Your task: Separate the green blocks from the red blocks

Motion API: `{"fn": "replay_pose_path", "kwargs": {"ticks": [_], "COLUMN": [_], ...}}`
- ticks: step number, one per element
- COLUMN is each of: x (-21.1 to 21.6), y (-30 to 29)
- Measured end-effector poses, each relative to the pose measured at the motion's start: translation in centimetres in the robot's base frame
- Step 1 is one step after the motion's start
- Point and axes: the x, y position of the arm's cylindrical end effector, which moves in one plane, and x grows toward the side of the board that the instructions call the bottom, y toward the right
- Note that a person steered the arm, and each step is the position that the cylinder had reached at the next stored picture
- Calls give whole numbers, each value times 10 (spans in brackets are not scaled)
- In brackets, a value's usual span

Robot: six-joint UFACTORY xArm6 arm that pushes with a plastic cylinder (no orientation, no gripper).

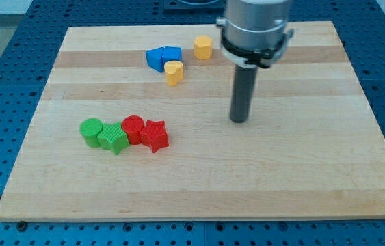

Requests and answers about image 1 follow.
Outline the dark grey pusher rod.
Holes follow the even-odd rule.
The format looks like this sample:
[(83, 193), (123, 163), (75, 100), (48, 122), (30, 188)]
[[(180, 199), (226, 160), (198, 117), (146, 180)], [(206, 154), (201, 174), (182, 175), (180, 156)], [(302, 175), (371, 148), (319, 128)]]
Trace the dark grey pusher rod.
[(258, 68), (235, 66), (232, 99), (229, 117), (234, 123), (244, 123), (250, 114), (250, 107)]

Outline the black clamp ring mount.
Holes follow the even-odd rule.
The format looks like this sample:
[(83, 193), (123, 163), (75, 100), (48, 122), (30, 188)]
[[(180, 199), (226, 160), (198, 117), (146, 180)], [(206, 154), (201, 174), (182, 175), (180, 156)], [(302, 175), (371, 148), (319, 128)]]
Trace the black clamp ring mount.
[(222, 31), (220, 34), (220, 49), (222, 54), (234, 64), (242, 68), (270, 68), (278, 62), (287, 50), (289, 40), (293, 37), (294, 29), (284, 33), (277, 43), (277, 47), (249, 51), (231, 44)]

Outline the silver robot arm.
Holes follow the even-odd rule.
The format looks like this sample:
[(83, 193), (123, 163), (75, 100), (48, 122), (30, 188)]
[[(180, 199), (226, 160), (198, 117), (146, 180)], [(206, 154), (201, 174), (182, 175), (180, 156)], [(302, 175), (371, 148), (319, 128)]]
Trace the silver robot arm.
[(268, 69), (285, 53), (294, 30), (286, 31), (291, 0), (228, 0), (220, 28), (222, 54), (235, 65), (229, 118), (248, 120), (259, 68)]

